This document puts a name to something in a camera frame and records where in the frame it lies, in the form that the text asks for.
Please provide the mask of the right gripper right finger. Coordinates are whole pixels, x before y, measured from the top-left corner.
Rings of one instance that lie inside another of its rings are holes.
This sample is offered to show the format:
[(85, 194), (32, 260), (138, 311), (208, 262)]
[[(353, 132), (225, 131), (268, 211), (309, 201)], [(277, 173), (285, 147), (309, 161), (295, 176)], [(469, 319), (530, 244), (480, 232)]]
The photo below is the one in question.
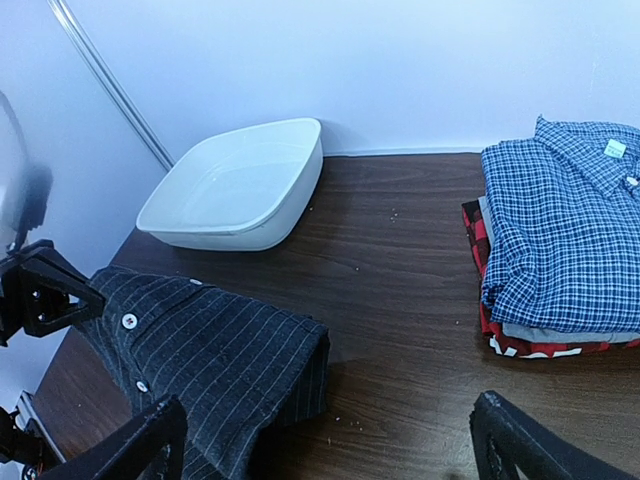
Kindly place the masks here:
[(481, 479), (632, 477), (564, 441), (492, 390), (476, 399), (470, 432)]

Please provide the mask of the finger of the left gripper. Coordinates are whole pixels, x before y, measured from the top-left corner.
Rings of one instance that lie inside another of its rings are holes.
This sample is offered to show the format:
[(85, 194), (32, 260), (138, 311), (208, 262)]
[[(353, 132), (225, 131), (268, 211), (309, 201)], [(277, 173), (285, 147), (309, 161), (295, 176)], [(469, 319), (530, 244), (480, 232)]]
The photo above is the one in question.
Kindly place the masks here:
[(105, 298), (51, 240), (1, 260), (1, 344), (20, 330), (43, 338), (103, 314)]

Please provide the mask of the black pinstriped long sleeve shirt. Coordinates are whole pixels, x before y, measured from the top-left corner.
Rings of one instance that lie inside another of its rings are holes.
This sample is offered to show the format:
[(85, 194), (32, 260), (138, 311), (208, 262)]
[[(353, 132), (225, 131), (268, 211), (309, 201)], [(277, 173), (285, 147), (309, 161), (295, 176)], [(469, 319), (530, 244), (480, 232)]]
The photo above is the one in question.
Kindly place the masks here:
[(163, 396), (188, 423), (186, 479), (244, 479), (261, 432), (326, 409), (330, 341), (307, 315), (198, 280), (110, 266), (78, 327), (139, 413)]

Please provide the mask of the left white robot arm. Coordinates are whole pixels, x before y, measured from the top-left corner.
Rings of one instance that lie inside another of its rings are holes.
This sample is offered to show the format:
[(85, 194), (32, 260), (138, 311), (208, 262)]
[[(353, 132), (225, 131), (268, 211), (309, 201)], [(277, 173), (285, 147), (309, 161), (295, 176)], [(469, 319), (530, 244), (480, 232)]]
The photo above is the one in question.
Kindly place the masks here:
[(1, 188), (1, 345), (19, 331), (43, 338), (102, 315), (106, 300), (54, 242), (27, 242), (44, 223), (53, 184), (49, 166), (30, 157), (22, 126), (6, 95), (1, 107), (17, 137), (17, 166)]

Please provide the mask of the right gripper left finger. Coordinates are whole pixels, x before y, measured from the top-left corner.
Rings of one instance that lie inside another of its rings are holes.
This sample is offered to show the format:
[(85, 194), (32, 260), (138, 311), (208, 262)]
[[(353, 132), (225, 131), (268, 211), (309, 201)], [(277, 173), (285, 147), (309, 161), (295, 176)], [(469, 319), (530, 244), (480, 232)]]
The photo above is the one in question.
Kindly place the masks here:
[(137, 479), (158, 460), (163, 479), (182, 476), (186, 412), (166, 395), (105, 440), (42, 475), (44, 479)]

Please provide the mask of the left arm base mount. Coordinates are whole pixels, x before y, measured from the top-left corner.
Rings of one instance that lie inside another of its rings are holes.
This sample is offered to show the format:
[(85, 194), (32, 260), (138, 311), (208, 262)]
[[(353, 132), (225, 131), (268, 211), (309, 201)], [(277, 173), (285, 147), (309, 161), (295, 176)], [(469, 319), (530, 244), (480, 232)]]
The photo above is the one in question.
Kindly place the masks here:
[(34, 406), (34, 395), (22, 391), (11, 411), (1, 408), (1, 463), (18, 465), (21, 479), (40, 479), (66, 462)]

